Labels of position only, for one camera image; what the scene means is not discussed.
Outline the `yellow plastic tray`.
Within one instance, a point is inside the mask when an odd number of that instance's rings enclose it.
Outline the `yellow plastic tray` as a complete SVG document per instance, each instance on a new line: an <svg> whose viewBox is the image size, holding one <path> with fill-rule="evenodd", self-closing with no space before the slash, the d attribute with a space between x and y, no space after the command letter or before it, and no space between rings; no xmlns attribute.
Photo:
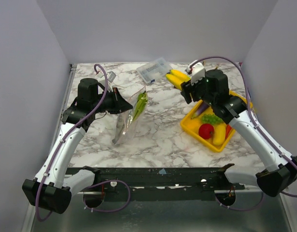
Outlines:
<svg viewBox="0 0 297 232"><path fill-rule="evenodd" d="M181 120L180 126L213 152L222 152L236 132L202 100Z"/></svg>

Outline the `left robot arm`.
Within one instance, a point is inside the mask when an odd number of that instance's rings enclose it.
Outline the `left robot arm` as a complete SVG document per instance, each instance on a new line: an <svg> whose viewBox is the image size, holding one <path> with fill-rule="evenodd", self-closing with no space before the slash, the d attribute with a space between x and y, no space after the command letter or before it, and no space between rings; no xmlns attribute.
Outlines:
<svg viewBox="0 0 297 232"><path fill-rule="evenodd" d="M63 113L59 135L42 168L32 180L26 179L22 189L36 209L62 214L78 192L88 188L97 190L101 185L100 170L85 166L70 178L65 178L76 147L88 131L96 114L120 114L133 106L116 87L84 78L78 84L77 97Z"/></svg>

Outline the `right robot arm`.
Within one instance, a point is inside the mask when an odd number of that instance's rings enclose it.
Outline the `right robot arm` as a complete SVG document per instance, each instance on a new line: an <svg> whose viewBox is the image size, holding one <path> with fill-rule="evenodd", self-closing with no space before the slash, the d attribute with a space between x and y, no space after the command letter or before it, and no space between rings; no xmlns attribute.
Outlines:
<svg viewBox="0 0 297 232"><path fill-rule="evenodd" d="M256 152L265 169L248 177L230 174L227 169L216 177L217 186L228 189L233 183L258 186L266 195L275 197L297 179L297 156L293 156L248 111L249 104L230 93L228 77L221 70L209 70L196 82L180 84L187 103L202 100L225 124L236 130Z"/></svg>

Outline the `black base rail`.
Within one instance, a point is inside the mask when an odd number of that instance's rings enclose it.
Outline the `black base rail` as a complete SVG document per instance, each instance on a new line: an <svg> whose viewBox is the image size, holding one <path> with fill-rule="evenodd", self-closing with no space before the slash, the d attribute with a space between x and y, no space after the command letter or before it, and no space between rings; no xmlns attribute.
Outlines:
<svg viewBox="0 0 297 232"><path fill-rule="evenodd" d="M213 201L215 192L243 190L230 183L224 168L100 168L100 187L86 187L81 193L106 202Z"/></svg>

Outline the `clear zip top bag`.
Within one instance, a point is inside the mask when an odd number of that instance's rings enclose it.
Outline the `clear zip top bag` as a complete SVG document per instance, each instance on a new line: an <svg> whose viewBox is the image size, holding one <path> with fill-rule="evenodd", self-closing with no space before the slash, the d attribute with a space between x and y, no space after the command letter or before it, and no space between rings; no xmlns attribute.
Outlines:
<svg viewBox="0 0 297 232"><path fill-rule="evenodd" d="M144 114L146 107L148 105L148 102L147 102L147 105L146 105L143 113L140 115L140 117L136 121L133 122L133 111L134 111L134 107L137 102L137 97L140 93L143 93L144 91L147 92L146 87L142 87L139 91L137 91L136 93L134 93L132 96L130 96L127 99L127 102L129 102L133 106L132 110L129 110L129 111L119 114L119 115L123 116L125 119L125 131L123 133L123 138L121 139L120 143L116 144L116 145L123 144L123 143L134 138L137 128L138 128L138 124L142 120L143 114Z"/></svg>

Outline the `yellow black pliers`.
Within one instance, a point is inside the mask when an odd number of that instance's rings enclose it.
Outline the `yellow black pliers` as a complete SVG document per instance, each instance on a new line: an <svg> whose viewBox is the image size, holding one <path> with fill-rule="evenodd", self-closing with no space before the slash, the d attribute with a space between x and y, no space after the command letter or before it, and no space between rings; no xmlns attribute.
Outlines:
<svg viewBox="0 0 297 232"><path fill-rule="evenodd" d="M209 61L203 61L202 64L206 68L206 70L218 69L220 66L219 63Z"/></svg>

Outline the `yellow toy lemon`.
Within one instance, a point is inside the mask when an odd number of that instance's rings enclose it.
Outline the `yellow toy lemon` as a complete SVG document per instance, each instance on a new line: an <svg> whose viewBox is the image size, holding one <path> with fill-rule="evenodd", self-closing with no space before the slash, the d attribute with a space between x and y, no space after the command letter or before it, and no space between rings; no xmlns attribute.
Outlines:
<svg viewBox="0 0 297 232"><path fill-rule="evenodd" d="M214 127L214 134L213 134L213 144L215 146L220 146L225 141L225 134L226 134L226 125L219 124Z"/></svg>

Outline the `red toy apple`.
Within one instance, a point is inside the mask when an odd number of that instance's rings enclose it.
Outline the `red toy apple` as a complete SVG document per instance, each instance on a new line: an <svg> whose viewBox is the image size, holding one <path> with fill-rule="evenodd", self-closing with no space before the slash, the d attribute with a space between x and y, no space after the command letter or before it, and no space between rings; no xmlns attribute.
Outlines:
<svg viewBox="0 0 297 232"><path fill-rule="evenodd" d="M211 124L202 124L199 127L198 134L205 140L210 139L214 134L214 127Z"/></svg>

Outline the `toy celery stalk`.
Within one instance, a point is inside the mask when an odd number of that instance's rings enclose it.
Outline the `toy celery stalk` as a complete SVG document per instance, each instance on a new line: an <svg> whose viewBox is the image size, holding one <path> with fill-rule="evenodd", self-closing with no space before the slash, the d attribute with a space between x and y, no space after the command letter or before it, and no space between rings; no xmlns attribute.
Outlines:
<svg viewBox="0 0 297 232"><path fill-rule="evenodd" d="M147 102L148 102L148 95L147 95L147 92L144 91L143 93L140 93L137 97L137 102L133 111L133 122L136 121L143 113L147 105Z"/></svg>

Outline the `green toy grapes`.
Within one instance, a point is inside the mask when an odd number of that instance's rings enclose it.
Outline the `green toy grapes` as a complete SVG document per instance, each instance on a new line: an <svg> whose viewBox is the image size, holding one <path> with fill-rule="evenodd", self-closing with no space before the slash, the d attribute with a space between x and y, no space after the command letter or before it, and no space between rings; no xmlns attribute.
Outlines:
<svg viewBox="0 0 297 232"><path fill-rule="evenodd" d="M201 116L201 121L203 124L218 125L223 123L223 120L216 116L215 114L204 114Z"/></svg>

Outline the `purple toy eggplant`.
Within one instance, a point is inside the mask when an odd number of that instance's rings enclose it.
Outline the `purple toy eggplant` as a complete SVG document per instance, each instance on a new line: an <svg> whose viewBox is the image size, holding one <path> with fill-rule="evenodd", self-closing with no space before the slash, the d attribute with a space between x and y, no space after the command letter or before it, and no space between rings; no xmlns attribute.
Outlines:
<svg viewBox="0 0 297 232"><path fill-rule="evenodd" d="M207 105L205 102L202 102L197 110L193 113L191 116L191 119L197 118L200 116L204 111L206 111L209 108L209 105Z"/></svg>

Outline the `orange toy carrot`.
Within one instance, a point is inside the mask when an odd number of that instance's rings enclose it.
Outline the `orange toy carrot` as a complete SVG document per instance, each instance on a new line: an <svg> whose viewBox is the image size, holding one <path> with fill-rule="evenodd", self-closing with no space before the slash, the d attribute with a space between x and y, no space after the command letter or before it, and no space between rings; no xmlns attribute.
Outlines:
<svg viewBox="0 0 297 232"><path fill-rule="evenodd" d="M231 129L232 127L229 124L227 124L226 131L225 131L225 139L227 139L227 137L229 136Z"/></svg>

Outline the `yellow toy banana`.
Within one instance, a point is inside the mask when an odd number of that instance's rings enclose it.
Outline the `yellow toy banana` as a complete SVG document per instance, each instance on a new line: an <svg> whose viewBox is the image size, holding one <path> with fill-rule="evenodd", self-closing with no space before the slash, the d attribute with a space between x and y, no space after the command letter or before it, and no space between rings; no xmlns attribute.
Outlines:
<svg viewBox="0 0 297 232"><path fill-rule="evenodd" d="M181 84L190 81L190 77L181 71L170 70L166 75L167 80L177 89L182 91Z"/></svg>

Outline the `clear plastic organizer box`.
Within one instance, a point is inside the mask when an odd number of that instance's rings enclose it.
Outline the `clear plastic organizer box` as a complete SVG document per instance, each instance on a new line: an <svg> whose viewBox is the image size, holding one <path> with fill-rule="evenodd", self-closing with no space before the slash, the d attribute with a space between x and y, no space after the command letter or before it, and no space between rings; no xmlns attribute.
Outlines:
<svg viewBox="0 0 297 232"><path fill-rule="evenodd" d="M146 85L150 85L166 76L172 70L172 66L164 58L158 58L136 68L140 78Z"/></svg>

